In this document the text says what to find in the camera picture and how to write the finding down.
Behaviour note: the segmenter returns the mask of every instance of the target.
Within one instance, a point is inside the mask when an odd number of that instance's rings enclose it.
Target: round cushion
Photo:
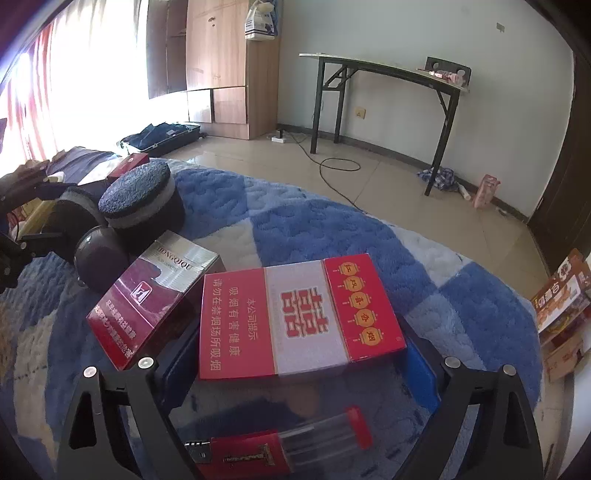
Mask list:
[[[115,180],[100,198],[99,211],[135,255],[166,230],[178,232],[184,223],[183,202],[163,160],[135,167]]]

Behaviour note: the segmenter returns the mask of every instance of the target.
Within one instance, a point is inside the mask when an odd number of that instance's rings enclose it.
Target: food packaging box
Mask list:
[[[133,170],[135,167],[148,163],[150,157],[146,153],[132,153],[129,157],[124,158],[119,164],[107,175],[110,181],[117,180],[124,173]]]
[[[568,327],[591,303],[589,294],[591,271],[580,252],[574,249],[531,300],[542,345]]]

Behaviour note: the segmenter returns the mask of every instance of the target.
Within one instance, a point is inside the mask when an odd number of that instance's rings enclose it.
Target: lantern graphic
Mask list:
[[[375,322],[375,313],[372,310],[363,309],[355,314],[355,323],[360,327],[371,327]]]
[[[353,262],[345,262],[339,265],[339,271],[343,275],[349,276],[355,275],[359,271],[359,268]]]
[[[349,297],[349,302],[351,303],[351,306],[355,307],[356,309],[364,309],[367,305],[369,305],[369,295],[362,291],[353,293]]]
[[[363,329],[363,332],[359,334],[361,341],[365,345],[374,346],[382,341],[382,332],[376,327],[368,327]]]
[[[354,275],[347,277],[344,284],[345,288],[349,291],[359,291],[365,286],[365,282],[361,278],[355,277]]]

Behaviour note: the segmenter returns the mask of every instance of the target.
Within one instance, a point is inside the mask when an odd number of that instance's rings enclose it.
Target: baseboard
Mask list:
[[[307,135],[312,134],[311,128],[297,127],[295,125],[277,124],[277,128],[282,128],[283,130],[287,130],[287,131],[290,131],[293,133],[298,133],[298,134],[307,134]],[[330,132],[318,131],[318,136],[320,138],[327,138],[329,140],[332,140],[335,137],[335,134],[332,134]],[[413,167],[416,167],[419,170],[425,170],[427,168],[431,168],[431,165],[429,163],[423,162],[421,160],[418,160],[414,157],[410,157],[409,155],[405,155],[405,154],[397,152],[395,150],[390,150],[389,148],[381,147],[380,145],[375,145],[373,143],[364,142],[363,140],[357,140],[356,138],[346,137],[344,135],[341,135],[339,138],[340,138],[340,142],[344,143],[345,145],[350,145],[352,147],[361,148],[363,150],[367,150],[372,153],[377,153],[378,155],[382,155],[386,158],[391,158],[393,160],[401,161],[403,163],[406,163],[407,165],[411,165]],[[457,175],[456,175],[456,180],[459,184],[463,185],[467,191],[469,191],[471,193],[476,193],[478,191],[478,187],[476,185],[474,185],[473,183],[470,183],[467,180],[464,180],[463,178],[458,177]],[[512,207],[508,203],[503,202],[503,200],[500,200],[497,197],[494,197],[491,201],[492,201],[493,205],[496,205],[500,209],[506,211],[511,216],[518,219],[519,221],[521,221],[523,223],[528,222],[529,218],[527,215],[524,215],[518,209],[516,209],[515,207]]]

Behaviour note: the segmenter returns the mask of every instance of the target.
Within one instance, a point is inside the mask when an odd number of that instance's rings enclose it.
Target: red lighter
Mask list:
[[[358,407],[284,432],[268,430],[185,443],[207,480],[286,475],[371,445],[371,434]]]

